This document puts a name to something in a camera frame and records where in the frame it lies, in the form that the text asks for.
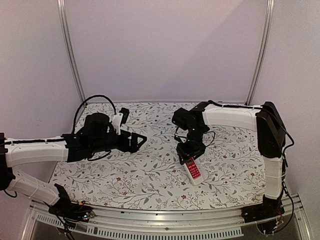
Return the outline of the white remote control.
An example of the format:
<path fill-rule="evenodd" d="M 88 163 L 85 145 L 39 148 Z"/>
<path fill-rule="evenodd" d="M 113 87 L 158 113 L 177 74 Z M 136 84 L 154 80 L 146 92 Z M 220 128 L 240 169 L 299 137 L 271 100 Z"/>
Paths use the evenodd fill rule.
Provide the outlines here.
<path fill-rule="evenodd" d="M 204 178 L 192 157 L 190 157 L 183 166 L 193 186 L 198 186 L 204 181 Z"/>

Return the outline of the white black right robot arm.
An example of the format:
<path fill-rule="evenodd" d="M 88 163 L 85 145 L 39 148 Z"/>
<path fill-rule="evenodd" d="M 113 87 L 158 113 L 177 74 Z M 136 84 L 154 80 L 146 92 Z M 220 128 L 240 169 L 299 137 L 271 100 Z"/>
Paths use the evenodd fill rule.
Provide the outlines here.
<path fill-rule="evenodd" d="M 286 138 L 292 137 L 273 102 L 249 106 L 202 101 L 190 110 L 177 109 L 171 121 L 187 132 L 186 139 L 179 140 L 176 147 L 181 165 L 205 153 L 207 147 L 203 136 L 209 132 L 210 127 L 235 127 L 255 132 L 257 149 L 265 166 L 264 197 L 268 199 L 259 206 L 258 213 L 262 218 L 269 218 L 278 210 L 275 200 L 283 192 L 285 168 L 288 166 Z"/>

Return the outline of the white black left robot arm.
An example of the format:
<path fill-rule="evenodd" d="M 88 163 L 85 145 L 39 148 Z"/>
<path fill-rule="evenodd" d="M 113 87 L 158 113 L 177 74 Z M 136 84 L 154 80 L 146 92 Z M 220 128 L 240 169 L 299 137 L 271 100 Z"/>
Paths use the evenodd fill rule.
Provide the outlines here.
<path fill-rule="evenodd" d="M 117 113 L 112 119 L 104 113 L 87 115 L 77 132 L 47 139 L 16 140 L 0 134 L 0 189 L 16 191 L 43 201 L 63 216 L 74 213 L 74 205 L 65 188 L 49 184 L 16 170 L 19 165 L 41 162 L 73 163 L 93 161 L 96 153 L 136 153 L 147 141 L 138 133 L 122 130 L 128 115 Z"/>

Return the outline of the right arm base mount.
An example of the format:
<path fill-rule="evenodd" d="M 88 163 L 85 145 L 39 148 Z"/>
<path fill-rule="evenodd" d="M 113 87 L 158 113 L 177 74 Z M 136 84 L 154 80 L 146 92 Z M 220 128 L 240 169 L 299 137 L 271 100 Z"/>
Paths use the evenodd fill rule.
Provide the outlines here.
<path fill-rule="evenodd" d="M 244 219 L 245 223 L 273 218 L 284 213 L 285 210 L 282 205 L 281 197 L 271 199 L 265 195 L 262 198 L 262 203 L 246 206 L 241 209 L 241 217 Z"/>

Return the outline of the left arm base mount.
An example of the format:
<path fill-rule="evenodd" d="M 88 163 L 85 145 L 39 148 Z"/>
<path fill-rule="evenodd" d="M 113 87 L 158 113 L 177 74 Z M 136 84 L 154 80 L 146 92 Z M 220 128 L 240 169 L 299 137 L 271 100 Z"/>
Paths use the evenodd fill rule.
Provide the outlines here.
<path fill-rule="evenodd" d="M 74 203 L 63 186 L 57 183 L 54 186 L 58 191 L 58 200 L 55 204 L 49 206 L 50 214 L 73 222 L 88 222 L 95 216 L 93 208 L 86 205 L 85 201 Z"/>

